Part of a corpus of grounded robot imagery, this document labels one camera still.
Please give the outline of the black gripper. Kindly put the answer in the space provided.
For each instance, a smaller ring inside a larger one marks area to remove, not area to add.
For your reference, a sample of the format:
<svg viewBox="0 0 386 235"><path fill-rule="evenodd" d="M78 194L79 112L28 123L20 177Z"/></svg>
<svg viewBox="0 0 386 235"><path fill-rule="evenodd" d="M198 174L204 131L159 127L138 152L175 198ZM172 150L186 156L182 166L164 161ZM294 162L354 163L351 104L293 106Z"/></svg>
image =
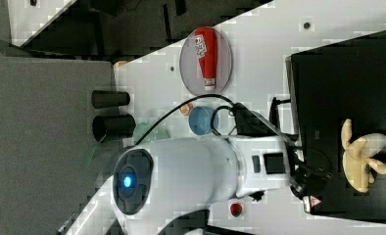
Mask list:
<svg viewBox="0 0 386 235"><path fill-rule="evenodd" d="M296 150L287 150L291 170L290 190L300 200L321 192L332 175L332 164L321 151L314 148L308 148L307 151L315 157L320 157L325 166L311 166L307 161L298 158Z"/></svg>

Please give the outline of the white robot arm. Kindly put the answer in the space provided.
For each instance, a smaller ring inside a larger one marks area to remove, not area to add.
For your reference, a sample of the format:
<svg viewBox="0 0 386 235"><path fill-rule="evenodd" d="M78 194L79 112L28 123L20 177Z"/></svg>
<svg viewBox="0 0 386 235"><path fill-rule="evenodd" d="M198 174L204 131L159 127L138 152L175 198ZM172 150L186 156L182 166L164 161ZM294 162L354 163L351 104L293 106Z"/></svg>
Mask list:
<svg viewBox="0 0 386 235"><path fill-rule="evenodd" d="M329 170L298 159L279 136L204 136L129 147L102 171L97 189L61 235L201 235L215 203L290 188L304 197Z"/></svg>

